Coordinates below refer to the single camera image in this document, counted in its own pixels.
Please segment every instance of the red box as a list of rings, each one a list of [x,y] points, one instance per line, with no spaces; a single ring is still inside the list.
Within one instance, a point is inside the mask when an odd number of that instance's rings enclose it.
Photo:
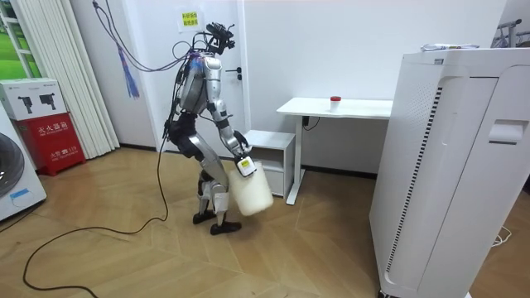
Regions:
[[[57,175],[57,171],[86,162],[68,113],[14,123],[40,174]]]

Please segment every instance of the white cabinet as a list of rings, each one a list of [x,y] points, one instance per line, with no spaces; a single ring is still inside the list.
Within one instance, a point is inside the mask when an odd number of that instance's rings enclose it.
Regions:
[[[294,180],[294,133],[251,130],[245,137],[253,146],[252,159],[262,162],[272,194],[286,198]]]

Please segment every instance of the window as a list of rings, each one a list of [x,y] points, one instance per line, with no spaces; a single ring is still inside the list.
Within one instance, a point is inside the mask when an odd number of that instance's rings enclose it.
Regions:
[[[40,77],[10,1],[0,0],[0,79]]]

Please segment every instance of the door handle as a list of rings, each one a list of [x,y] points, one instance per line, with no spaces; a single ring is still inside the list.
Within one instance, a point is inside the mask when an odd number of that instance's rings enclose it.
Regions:
[[[238,74],[241,74],[241,67],[238,67],[235,70],[225,70],[225,72],[237,72]]]

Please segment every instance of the air purifier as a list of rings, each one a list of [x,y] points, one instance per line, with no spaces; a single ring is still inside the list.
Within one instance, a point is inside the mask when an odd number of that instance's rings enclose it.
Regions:
[[[380,297],[464,298],[530,173],[530,49],[405,55],[370,210]]]

